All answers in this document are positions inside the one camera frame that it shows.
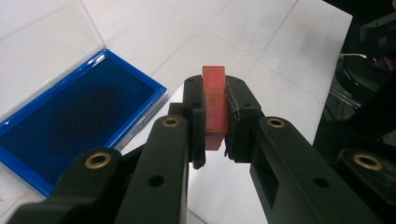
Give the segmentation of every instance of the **white table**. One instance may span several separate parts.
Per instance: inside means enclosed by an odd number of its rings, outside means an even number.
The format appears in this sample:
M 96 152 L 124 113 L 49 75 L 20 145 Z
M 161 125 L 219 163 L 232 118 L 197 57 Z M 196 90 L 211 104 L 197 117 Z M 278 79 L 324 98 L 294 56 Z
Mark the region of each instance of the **white table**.
M 246 81 L 266 116 L 288 119 L 310 143 L 351 20 L 320 0 L 3 1 L 0 11 L 1 119 L 107 46 L 170 95 L 203 65 L 224 65 Z M 223 158 L 223 150 L 191 169 L 190 210 L 208 223 L 264 223 L 248 165 Z M 0 222 L 42 198 L 0 164 Z

